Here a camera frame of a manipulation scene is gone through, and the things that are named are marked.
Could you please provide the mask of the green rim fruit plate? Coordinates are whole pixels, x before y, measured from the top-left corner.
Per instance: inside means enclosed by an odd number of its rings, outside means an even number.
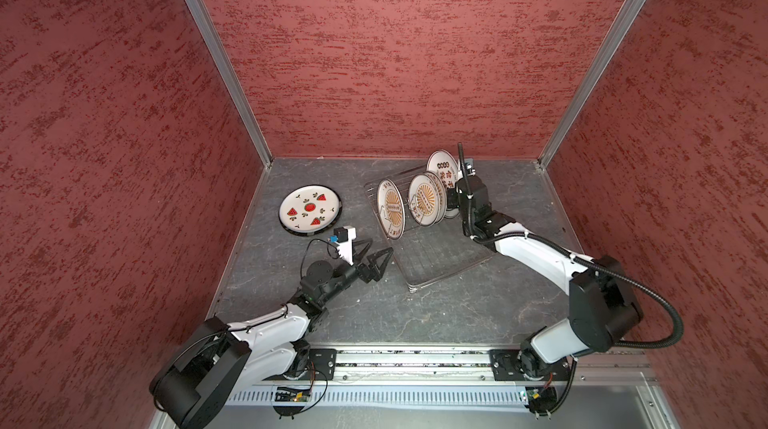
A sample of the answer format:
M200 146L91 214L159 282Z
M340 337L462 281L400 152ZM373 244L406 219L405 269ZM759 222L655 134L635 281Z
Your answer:
M461 178L461 171L454 157L445 150L435 151L427 162L427 170L436 174L442 184L451 189Z
M459 195L455 187L446 189L445 218L453 219L460 215Z

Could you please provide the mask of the brown lettered rim plate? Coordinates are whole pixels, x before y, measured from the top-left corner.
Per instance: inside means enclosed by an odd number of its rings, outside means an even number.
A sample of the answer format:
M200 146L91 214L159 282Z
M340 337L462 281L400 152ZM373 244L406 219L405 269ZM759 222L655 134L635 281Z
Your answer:
M405 229L403 199L396 184L383 179L377 189L377 215L385 235L392 240L400 239Z

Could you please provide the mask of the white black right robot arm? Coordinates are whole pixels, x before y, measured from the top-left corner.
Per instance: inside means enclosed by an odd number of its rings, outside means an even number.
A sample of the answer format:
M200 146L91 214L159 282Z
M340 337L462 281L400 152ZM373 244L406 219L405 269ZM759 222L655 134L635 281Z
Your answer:
M614 274L588 265L619 263L574 253L529 231L514 218L493 209L487 186L469 167L458 146L461 178L455 188L462 230L472 241L523 263L568 296L568 314L538 330L520 345L517 370L532 380L553 371L570 356L606 352L643 319L632 286Z

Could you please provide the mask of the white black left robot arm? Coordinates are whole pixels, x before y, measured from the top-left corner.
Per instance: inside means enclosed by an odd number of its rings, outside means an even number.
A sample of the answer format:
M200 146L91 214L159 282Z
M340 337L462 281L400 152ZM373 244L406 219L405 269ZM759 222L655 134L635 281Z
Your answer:
M279 309L250 320L205 320L154 376L155 408L179 428L204 428L231 395L257 382L287 375L319 375L306 335L327 315L327 305L353 283L380 281L394 251L370 250L369 239L326 241L331 260L300 266L299 287Z

